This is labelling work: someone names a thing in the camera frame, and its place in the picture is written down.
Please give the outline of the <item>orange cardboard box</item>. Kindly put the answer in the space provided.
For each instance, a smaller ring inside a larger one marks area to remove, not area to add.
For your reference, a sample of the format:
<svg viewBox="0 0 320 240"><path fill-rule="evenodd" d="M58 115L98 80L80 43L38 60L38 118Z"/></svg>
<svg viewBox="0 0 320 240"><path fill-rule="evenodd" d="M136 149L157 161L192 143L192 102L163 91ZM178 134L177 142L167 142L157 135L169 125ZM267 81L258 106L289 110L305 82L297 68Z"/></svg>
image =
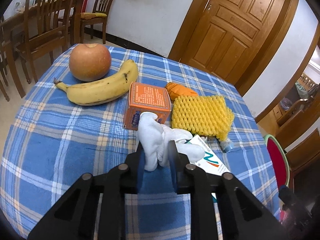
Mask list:
<svg viewBox="0 0 320 240"><path fill-rule="evenodd" d="M133 82L129 89L127 109L124 114L124 128L137 130L140 115L151 112L157 115L156 121L164 124L171 113L171 100L163 87Z"/></svg>

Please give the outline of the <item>blue plaid tablecloth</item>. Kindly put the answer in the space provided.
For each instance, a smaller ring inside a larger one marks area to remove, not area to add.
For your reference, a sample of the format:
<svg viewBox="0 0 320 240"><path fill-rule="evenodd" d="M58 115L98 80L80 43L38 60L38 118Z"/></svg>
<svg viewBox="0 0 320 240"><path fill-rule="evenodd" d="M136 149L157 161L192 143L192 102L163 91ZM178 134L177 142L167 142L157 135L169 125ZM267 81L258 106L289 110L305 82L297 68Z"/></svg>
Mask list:
<svg viewBox="0 0 320 240"><path fill-rule="evenodd" d="M138 81L164 87L175 82L200 95L221 95L234 113L224 153L215 138L207 144L225 166L278 217L278 187L263 136L244 100L230 84L169 59L122 48L109 48L111 72L127 59L139 68ZM32 228L84 173L103 174L136 150L136 133L124 128L127 97L100 106L71 103L54 80L76 83L68 51L60 55L25 98L4 145L1 163L1 210L14 230L27 237ZM138 195L128 194L128 239L189 239L190 197L174 192L170 171L145 172Z"/></svg>

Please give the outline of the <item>near wooden dining chair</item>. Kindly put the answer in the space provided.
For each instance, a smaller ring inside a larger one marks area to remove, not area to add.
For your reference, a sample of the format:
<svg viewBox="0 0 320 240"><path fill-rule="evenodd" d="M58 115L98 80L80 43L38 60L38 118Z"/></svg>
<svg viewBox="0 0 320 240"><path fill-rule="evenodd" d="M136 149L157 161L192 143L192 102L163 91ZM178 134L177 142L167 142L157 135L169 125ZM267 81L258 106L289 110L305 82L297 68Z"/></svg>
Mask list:
<svg viewBox="0 0 320 240"><path fill-rule="evenodd" d="M68 23L73 0L25 0L23 12L24 39L17 46L23 71L30 83L26 69L29 63L35 82L38 81L34 61L49 54L53 59L53 50L67 49Z"/></svg>

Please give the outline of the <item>wooden bunk bed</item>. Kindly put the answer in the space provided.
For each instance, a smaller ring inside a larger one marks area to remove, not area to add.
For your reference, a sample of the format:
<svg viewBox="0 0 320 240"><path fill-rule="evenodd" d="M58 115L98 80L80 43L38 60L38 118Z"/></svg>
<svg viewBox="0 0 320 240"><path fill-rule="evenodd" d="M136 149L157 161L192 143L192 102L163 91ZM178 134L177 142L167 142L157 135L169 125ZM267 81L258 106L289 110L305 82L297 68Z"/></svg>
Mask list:
<svg viewBox="0 0 320 240"><path fill-rule="evenodd" d="M318 90L319 84L303 73L289 92L274 107L273 111L277 125L279 127L283 126L298 111L307 109L315 100Z"/></svg>

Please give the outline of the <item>red green trash bin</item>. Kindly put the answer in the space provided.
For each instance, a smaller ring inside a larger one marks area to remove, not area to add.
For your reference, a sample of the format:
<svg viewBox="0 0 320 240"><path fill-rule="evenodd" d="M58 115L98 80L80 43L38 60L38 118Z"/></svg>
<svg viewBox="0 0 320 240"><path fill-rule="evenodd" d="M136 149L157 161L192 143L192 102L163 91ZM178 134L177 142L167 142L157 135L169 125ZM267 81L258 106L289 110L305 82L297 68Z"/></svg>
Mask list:
<svg viewBox="0 0 320 240"><path fill-rule="evenodd" d="M284 150L277 139L271 134L265 135L264 141L272 161L278 189L284 185L289 187L290 166Z"/></svg>

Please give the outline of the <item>wooden panel door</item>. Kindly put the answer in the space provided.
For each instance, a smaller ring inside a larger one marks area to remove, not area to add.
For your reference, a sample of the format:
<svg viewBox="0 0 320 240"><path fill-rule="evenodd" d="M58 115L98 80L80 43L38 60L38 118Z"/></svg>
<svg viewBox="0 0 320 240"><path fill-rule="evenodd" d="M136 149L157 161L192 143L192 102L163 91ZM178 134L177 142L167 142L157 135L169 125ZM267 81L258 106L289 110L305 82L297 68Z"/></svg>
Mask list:
<svg viewBox="0 0 320 240"><path fill-rule="evenodd" d="M213 74L244 95L287 34L298 0L193 0L169 58Z"/></svg>

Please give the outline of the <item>far wooden cushioned chair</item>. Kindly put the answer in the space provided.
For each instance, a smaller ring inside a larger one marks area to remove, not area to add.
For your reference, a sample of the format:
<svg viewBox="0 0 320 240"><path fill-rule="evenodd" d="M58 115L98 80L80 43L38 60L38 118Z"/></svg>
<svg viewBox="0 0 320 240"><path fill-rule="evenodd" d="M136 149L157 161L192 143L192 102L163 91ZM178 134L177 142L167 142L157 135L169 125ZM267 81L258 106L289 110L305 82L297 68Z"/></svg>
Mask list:
<svg viewBox="0 0 320 240"><path fill-rule="evenodd" d="M103 44L106 43L106 28L109 12L113 0L95 0L92 12L82 12L80 15L80 42L84 42L85 27L91 26L91 39L93 38L93 25L102 24Z"/></svg>

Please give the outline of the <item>red apple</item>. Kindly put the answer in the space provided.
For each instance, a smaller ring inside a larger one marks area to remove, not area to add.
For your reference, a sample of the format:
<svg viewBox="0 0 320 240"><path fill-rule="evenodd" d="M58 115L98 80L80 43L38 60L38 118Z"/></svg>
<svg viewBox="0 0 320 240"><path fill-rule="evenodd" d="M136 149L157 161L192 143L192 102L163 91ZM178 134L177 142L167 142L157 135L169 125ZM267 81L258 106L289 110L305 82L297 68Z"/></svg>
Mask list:
<svg viewBox="0 0 320 240"><path fill-rule="evenodd" d="M104 77L111 67L111 54L102 44L77 44L69 58L69 70L80 81L92 82Z"/></svg>

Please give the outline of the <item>yellow foam fruit net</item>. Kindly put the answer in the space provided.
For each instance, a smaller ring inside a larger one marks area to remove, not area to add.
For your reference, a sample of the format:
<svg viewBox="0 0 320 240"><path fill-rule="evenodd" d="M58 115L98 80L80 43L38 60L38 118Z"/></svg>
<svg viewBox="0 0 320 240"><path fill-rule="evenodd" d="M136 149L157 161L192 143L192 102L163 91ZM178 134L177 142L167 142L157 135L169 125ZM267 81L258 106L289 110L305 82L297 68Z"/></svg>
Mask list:
<svg viewBox="0 0 320 240"><path fill-rule="evenodd" d="M223 96L179 96L175 99L171 127L205 137L226 140L234 121Z"/></svg>

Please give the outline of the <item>yellow banana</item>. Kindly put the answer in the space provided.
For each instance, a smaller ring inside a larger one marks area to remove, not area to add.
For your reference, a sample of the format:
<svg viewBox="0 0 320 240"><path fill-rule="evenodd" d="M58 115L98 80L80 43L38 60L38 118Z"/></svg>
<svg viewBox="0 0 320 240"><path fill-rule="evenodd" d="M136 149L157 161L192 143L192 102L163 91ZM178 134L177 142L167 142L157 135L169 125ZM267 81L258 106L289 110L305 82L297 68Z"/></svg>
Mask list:
<svg viewBox="0 0 320 240"><path fill-rule="evenodd" d="M119 71L101 80L68 86L55 79L54 85L64 91L70 102L95 106L111 102L126 94L138 78L138 66L132 59L123 62Z"/></svg>

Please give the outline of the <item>small blue bottle cap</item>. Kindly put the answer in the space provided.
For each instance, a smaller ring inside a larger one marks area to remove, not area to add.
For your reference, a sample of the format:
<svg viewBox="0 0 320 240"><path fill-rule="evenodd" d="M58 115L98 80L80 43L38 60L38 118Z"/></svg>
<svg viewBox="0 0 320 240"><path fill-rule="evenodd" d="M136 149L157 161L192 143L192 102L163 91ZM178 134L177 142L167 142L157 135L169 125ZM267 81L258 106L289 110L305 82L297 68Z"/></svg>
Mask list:
<svg viewBox="0 0 320 240"><path fill-rule="evenodd" d="M234 148L234 144L231 141L231 139L229 139L229 138L226 138L225 140L221 140L220 146L221 146L223 152L225 152L225 153L230 152Z"/></svg>

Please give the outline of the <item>orange crumpled wrapper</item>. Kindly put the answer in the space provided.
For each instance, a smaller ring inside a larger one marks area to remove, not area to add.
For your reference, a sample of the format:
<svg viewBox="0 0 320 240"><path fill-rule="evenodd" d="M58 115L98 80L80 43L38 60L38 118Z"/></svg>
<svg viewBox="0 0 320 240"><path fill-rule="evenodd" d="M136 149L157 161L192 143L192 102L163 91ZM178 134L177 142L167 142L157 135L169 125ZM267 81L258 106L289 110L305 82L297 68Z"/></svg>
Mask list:
<svg viewBox="0 0 320 240"><path fill-rule="evenodd" d="M172 101L179 96L198 96L194 90L174 82L167 83L165 89L167 90Z"/></svg>

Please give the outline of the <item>white sock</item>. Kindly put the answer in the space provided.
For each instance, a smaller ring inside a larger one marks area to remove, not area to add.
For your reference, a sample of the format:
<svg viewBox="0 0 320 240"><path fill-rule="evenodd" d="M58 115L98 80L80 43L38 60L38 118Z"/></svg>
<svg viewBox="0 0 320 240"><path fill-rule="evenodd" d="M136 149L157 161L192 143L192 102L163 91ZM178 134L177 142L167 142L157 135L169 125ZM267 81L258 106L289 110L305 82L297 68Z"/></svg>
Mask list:
<svg viewBox="0 0 320 240"><path fill-rule="evenodd" d="M170 128L156 121L155 113L143 112L140 115L137 139L145 153L146 171L154 171L158 165L169 166L169 142L176 142L178 152L188 156L191 163L201 160L205 151L198 145L188 144L193 135L184 129Z"/></svg>

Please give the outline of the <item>white teal medicine box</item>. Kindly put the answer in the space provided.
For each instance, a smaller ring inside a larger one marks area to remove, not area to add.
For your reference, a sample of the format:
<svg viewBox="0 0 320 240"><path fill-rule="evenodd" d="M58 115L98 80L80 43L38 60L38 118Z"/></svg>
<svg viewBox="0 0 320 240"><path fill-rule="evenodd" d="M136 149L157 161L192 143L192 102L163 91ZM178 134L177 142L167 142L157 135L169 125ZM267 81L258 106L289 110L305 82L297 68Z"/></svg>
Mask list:
<svg viewBox="0 0 320 240"><path fill-rule="evenodd" d="M180 140L177 143L178 151L187 155L189 163L198 166L206 173L221 176L230 170L211 150L206 142L195 135L191 140Z"/></svg>

